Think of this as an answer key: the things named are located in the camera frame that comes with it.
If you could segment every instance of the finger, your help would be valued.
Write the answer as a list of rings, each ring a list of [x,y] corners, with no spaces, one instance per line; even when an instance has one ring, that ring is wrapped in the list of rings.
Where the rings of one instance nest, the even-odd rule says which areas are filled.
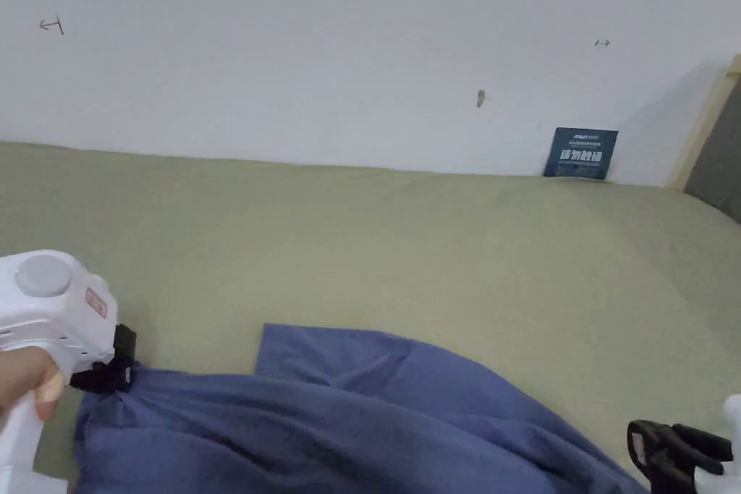
[[[56,365],[45,374],[44,378],[54,370],[56,370]],[[64,379],[62,372],[57,370],[51,378],[44,380],[44,382],[33,391],[36,398],[36,412],[42,421],[49,421],[51,419],[54,407],[56,407],[57,401],[64,393],[66,382],[67,381]]]
[[[0,352],[0,406],[13,406],[56,372],[56,364],[49,353],[38,347]]]
[[[56,404],[56,401],[42,401],[41,403],[37,402],[36,413],[38,414],[38,419],[43,422],[49,421],[54,414],[54,408],[56,407]]]

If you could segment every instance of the blue cloth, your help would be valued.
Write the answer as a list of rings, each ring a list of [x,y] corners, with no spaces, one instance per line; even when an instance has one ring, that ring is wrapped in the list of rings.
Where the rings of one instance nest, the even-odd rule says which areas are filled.
[[[645,493],[485,367],[388,334],[266,325],[249,375],[86,396],[80,494]]]

